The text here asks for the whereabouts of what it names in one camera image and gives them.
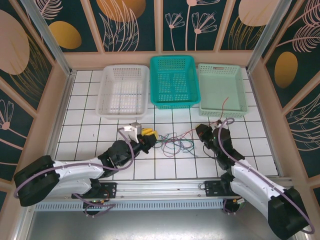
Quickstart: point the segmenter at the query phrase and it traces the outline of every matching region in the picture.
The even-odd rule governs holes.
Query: red wire
[[[210,126],[210,124],[215,124],[215,123],[217,123],[218,121],[221,120],[222,115],[224,114],[225,103],[226,103],[226,101],[227,101],[228,99],[229,99],[229,97],[227,97],[227,98],[223,101],[223,103],[222,103],[222,112],[221,112],[221,116],[220,116],[219,120],[213,121],[213,122],[209,122],[209,126]]]

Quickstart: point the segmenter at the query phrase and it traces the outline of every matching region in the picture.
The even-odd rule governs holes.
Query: white tile floor
[[[95,114],[98,89],[102,71],[78,71],[73,84],[58,141],[56,160],[87,160],[105,152],[116,139],[120,139],[117,128],[134,122],[132,120],[108,120]],[[277,176],[278,172],[271,155],[266,133],[261,122],[256,100],[244,75],[249,112],[244,118],[236,119],[229,126],[233,147],[246,157],[249,163],[266,176]],[[150,102],[147,114],[138,120],[144,128],[153,128],[160,135],[178,135],[194,129],[198,124],[216,121],[216,117],[199,116],[199,105],[190,109],[159,110]],[[203,151],[203,143],[195,131],[188,136],[194,142],[194,150],[179,152],[167,157],[159,148],[152,148],[149,154],[141,153],[127,170],[116,173],[113,180],[145,179],[195,179],[216,178],[224,171],[215,159]],[[213,152],[205,152],[215,157]]]

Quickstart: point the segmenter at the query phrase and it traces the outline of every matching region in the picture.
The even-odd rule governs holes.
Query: metal floor
[[[267,220],[247,204],[237,215],[221,209],[35,212],[28,240],[278,240]]]

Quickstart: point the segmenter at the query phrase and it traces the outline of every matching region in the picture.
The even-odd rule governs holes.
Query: decorative wallpaper
[[[106,52],[156,50],[154,0],[90,0]]]
[[[163,0],[163,51],[212,51],[225,0]]]
[[[0,23],[0,78],[37,109],[52,65],[9,1],[0,5]]]
[[[278,33],[280,32],[282,26],[284,25],[285,21],[287,20],[289,14],[291,13],[292,9],[294,8],[295,4],[297,3],[297,0],[292,0],[292,2],[290,3],[290,6],[289,8],[287,9],[282,21],[280,22],[277,30],[275,31],[275,33],[273,34],[272,38],[270,39],[270,42],[269,44],[266,46],[265,50],[263,51],[262,53],[262,58],[265,58],[267,52],[269,51],[273,41],[274,41],[274,38],[278,35]]]
[[[34,0],[34,3],[64,53],[98,51],[80,0]]]
[[[313,193],[320,207],[320,187],[316,187],[313,189]]]
[[[320,84],[286,115],[286,119],[308,177],[320,175]]]
[[[7,193],[5,191],[0,191],[0,213],[1,213],[2,206],[5,203],[6,196],[7,196]]]
[[[320,70],[320,3],[303,2],[266,63],[284,107]]]
[[[33,120],[0,90],[0,179],[12,180]]]
[[[253,50],[278,0],[236,0],[220,50]]]

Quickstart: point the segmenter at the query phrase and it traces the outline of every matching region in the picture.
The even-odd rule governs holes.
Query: orange circle
[[[130,10],[135,18],[139,18],[146,9],[146,0],[96,0],[96,3],[109,19],[116,22],[129,22]]]

